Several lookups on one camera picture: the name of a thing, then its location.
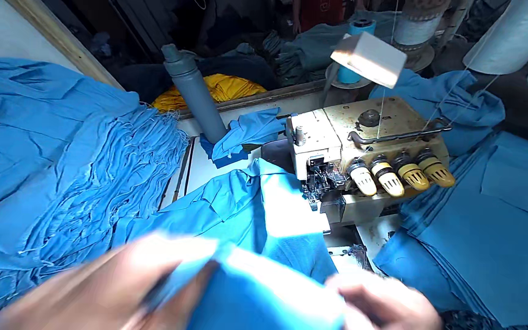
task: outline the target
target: person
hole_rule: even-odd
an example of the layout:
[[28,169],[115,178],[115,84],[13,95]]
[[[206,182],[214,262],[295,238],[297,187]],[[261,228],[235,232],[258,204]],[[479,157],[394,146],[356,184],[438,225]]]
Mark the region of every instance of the person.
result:
[[[215,266],[208,264],[163,308],[146,315],[145,294],[170,274],[194,238],[168,240],[153,234],[60,273],[0,312],[5,330],[183,330]],[[441,320],[426,297],[393,279],[371,273],[328,279],[346,303],[347,330],[438,330]]]
[[[356,9],[365,10],[364,0],[356,1]],[[321,23],[340,24],[345,12],[342,0],[293,0],[293,32],[297,35]]]

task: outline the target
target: blue thread spool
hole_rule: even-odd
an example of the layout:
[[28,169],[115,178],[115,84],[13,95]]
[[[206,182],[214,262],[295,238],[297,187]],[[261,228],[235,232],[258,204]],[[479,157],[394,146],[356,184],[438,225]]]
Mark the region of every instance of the blue thread spool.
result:
[[[365,31],[369,34],[374,34],[375,29],[375,20],[360,19],[350,23],[347,33],[350,35],[359,35]],[[337,72],[337,81],[340,83],[357,83],[360,79],[361,76],[359,74],[345,68],[344,66],[340,66],[339,71]]]

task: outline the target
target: yellow fabric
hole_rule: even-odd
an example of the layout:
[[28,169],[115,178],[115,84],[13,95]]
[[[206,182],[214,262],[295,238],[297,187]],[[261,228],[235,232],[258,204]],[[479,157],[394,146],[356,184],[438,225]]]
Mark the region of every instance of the yellow fabric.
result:
[[[234,76],[226,76],[221,73],[216,73],[207,77],[203,77],[207,89],[213,101],[224,102],[239,99],[240,97],[252,96],[254,94],[266,92],[264,87],[253,83],[248,79],[243,79]],[[187,104],[183,100],[180,92],[176,86],[162,93],[154,100],[152,106],[157,108],[160,112],[167,112],[170,110],[177,110],[186,108]]]

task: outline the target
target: wooden frame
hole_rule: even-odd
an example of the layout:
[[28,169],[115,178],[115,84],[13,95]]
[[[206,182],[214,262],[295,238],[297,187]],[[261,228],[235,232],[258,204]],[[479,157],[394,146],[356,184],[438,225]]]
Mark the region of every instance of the wooden frame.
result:
[[123,90],[119,82],[70,33],[69,29],[56,18],[41,0],[6,1],[84,75]]

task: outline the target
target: blue cloth pile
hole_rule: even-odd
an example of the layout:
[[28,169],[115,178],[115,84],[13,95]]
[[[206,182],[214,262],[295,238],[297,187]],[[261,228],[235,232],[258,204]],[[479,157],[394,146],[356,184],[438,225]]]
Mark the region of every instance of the blue cloth pile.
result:
[[0,308],[157,211],[187,146],[176,125],[135,93],[0,58]]
[[272,108],[240,115],[238,120],[232,120],[229,123],[230,130],[221,140],[217,141],[212,152],[209,152],[209,147],[205,148],[203,143],[201,145],[205,152],[211,155],[210,159],[216,161],[241,153],[243,144],[263,145],[275,141],[278,139],[278,133],[284,131],[286,124],[286,120],[276,119],[280,110],[280,108]]
[[265,161],[158,212],[187,146],[176,124],[135,93],[56,64],[0,58],[0,309],[152,230],[230,242],[318,282],[336,272],[315,222],[278,213],[276,196],[309,208],[300,182]]
[[403,69],[393,89],[376,86],[370,98],[400,96],[425,120],[445,117],[453,129],[441,133],[451,156],[459,156],[492,133],[504,120],[502,101],[485,90],[470,94],[476,82],[469,71],[450,71],[431,79]]
[[374,261],[440,310],[465,304],[502,326],[528,325],[528,141],[501,132],[450,170],[455,186],[404,204],[407,233]]
[[[374,35],[386,42],[391,41],[395,12],[356,11],[348,19],[376,21]],[[262,43],[277,64],[276,75],[282,87],[325,79],[325,70],[332,63],[330,58],[337,43],[348,31],[348,24],[318,24],[305,31],[293,41],[283,41],[276,31],[271,32]]]
[[183,260],[151,306],[159,307],[209,261],[213,274],[187,329],[318,329],[343,327],[343,298],[269,259],[202,241],[203,255]]

